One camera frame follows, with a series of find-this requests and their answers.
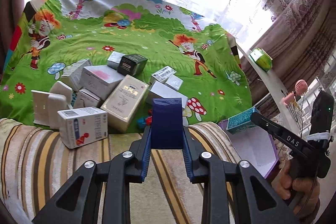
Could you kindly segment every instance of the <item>cardboard box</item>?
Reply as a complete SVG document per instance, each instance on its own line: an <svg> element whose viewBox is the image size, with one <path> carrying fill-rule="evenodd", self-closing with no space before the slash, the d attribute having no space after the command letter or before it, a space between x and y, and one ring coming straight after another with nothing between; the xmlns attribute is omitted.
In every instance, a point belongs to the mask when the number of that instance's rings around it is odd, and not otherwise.
<svg viewBox="0 0 336 224"><path fill-rule="evenodd" d="M84 67L80 84L106 100L124 76L107 65Z"/></svg>
<svg viewBox="0 0 336 224"><path fill-rule="evenodd" d="M57 113L61 140L68 148L99 141L108 135L107 113L99 108L76 108Z"/></svg>
<svg viewBox="0 0 336 224"><path fill-rule="evenodd" d="M110 57L107 59L107 65L114 69L117 70L118 66L120 64L121 58L124 56L125 54L121 53L121 52L112 52Z"/></svg>
<svg viewBox="0 0 336 224"><path fill-rule="evenodd" d="M82 69L85 66L92 66L90 59L82 59L72 64L70 69L62 74L60 80L71 87L74 91L79 91L81 89L80 78Z"/></svg>
<svg viewBox="0 0 336 224"><path fill-rule="evenodd" d="M178 78L175 75L171 75L167 81L165 82L165 85L170 87L173 90L178 91L183 83L183 80Z"/></svg>
<svg viewBox="0 0 336 224"><path fill-rule="evenodd" d="M169 66L164 67L163 69L158 70L157 72L153 73L149 83L153 84L154 81L158 81L160 83L165 83L167 79L173 75L176 70L172 69Z"/></svg>
<svg viewBox="0 0 336 224"><path fill-rule="evenodd" d="M118 66L118 72L122 75L138 75L143 71L147 60L140 54L124 55Z"/></svg>
<svg viewBox="0 0 336 224"><path fill-rule="evenodd" d="M182 108L185 108L185 105L187 104L188 97L184 96L183 94L177 92L176 90L173 90L166 85L155 81L151 88L149 89L149 93L146 99L146 102L149 104L152 104L153 99L155 98L181 98L182 100Z"/></svg>
<svg viewBox="0 0 336 224"><path fill-rule="evenodd" d="M100 107L108 113L109 126L125 133L148 85L127 75Z"/></svg>
<svg viewBox="0 0 336 224"><path fill-rule="evenodd" d="M102 100L97 95L87 89L81 89L77 94L77 98L75 104L73 105L73 108L90 106L100 107L101 104Z"/></svg>
<svg viewBox="0 0 336 224"><path fill-rule="evenodd" d="M226 130L231 134L237 133L239 131L246 130L248 128L256 127L256 125L251 122L251 114L253 112L259 112L255 107L251 107L237 115L230 117L227 121Z"/></svg>

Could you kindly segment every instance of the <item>cartoon mushroom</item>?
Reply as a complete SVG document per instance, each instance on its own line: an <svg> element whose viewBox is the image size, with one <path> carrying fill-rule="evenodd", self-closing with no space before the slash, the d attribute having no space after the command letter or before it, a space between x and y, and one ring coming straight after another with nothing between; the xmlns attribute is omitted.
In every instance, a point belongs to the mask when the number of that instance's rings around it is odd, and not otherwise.
<svg viewBox="0 0 336 224"><path fill-rule="evenodd" d="M236 85L240 85L240 83L238 82L242 77L240 74L236 73L235 71L231 71L230 75L227 72L225 73L226 73L226 78L231 80L232 83L236 83Z"/></svg>
<svg viewBox="0 0 336 224"><path fill-rule="evenodd" d="M202 121L201 115L207 114L205 108L201 105L200 101L195 97L192 97L189 100L187 100L186 107L189 107L192 111L195 112L195 117L198 121Z"/></svg>
<svg viewBox="0 0 336 224"><path fill-rule="evenodd" d="M54 63L48 70L47 72L50 75L55 75L55 80L60 78L60 71L65 68L65 63Z"/></svg>

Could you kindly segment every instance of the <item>pink curtain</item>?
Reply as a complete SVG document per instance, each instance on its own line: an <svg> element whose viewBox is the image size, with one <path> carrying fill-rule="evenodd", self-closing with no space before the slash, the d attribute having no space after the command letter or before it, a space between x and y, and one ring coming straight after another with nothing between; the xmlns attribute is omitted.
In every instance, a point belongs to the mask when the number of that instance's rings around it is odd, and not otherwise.
<svg viewBox="0 0 336 224"><path fill-rule="evenodd" d="M273 70L288 90L293 90L297 80L308 85L321 74L332 50L334 39L331 22L326 22L334 12L331 0L292 0L274 24L253 45L263 48L273 58ZM241 59L242 68L250 81L253 104L268 93L265 85L248 61ZM268 98L259 110L268 117L277 113L272 98Z"/></svg>
<svg viewBox="0 0 336 224"><path fill-rule="evenodd" d="M0 0L0 75L15 26L24 8L24 0Z"/></svg>

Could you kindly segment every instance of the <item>barcode label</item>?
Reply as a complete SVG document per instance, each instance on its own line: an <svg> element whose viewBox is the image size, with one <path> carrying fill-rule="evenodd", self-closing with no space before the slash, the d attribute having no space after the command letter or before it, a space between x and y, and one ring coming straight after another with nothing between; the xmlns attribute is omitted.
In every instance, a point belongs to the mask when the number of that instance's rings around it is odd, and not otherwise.
<svg viewBox="0 0 336 224"><path fill-rule="evenodd" d="M78 116L78 114L73 110L64 111L63 114L68 117Z"/></svg>
<svg viewBox="0 0 336 224"><path fill-rule="evenodd" d="M94 134L95 134L96 140L101 139L100 115L94 116Z"/></svg>

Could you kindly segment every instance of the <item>white box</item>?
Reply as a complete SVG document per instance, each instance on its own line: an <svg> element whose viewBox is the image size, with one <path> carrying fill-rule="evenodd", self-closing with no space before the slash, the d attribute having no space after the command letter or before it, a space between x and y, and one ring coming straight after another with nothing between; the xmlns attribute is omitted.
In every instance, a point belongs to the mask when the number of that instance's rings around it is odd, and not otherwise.
<svg viewBox="0 0 336 224"><path fill-rule="evenodd" d="M99 141L108 135L106 111L84 107L57 113L61 140L68 148Z"/></svg>
<svg viewBox="0 0 336 224"><path fill-rule="evenodd" d="M125 54L121 53L121 52L112 52L110 57L107 59L107 65L114 69L117 70L121 58L124 56Z"/></svg>
<svg viewBox="0 0 336 224"><path fill-rule="evenodd" d="M125 76L101 106L108 113L110 127L126 132L147 88L146 83L130 75Z"/></svg>
<svg viewBox="0 0 336 224"><path fill-rule="evenodd" d="M165 82L165 85L170 87L173 90L178 91L183 83L183 80L178 78L175 75L171 75L167 81Z"/></svg>
<svg viewBox="0 0 336 224"><path fill-rule="evenodd" d="M166 66L163 69L158 70L157 72L153 73L149 83L153 84L154 81L159 81L160 83L164 83L167 79L176 72L173 68Z"/></svg>
<svg viewBox="0 0 336 224"><path fill-rule="evenodd" d="M73 105L73 108L90 106L100 107L101 104L102 100L97 95L87 89L81 89L77 94L77 98L75 104Z"/></svg>
<svg viewBox="0 0 336 224"><path fill-rule="evenodd" d="M124 75L107 65L90 66L83 68L80 84L106 100L122 79L124 79Z"/></svg>
<svg viewBox="0 0 336 224"><path fill-rule="evenodd" d="M71 87L74 91L79 91L81 85L79 84L82 69L85 66L92 66L90 59L82 59L72 64L70 69L62 74L60 80Z"/></svg>
<svg viewBox="0 0 336 224"><path fill-rule="evenodd" d="M183 94L177 92L176 90L173 90L166 85L155 81L154 84L149 89L149 93L146 99L146 102L149 104L153 103L153 99L155 98L181 98L182 99L182 108L185 108L185 105L187 104L188 97L184 96Z"/></svg>

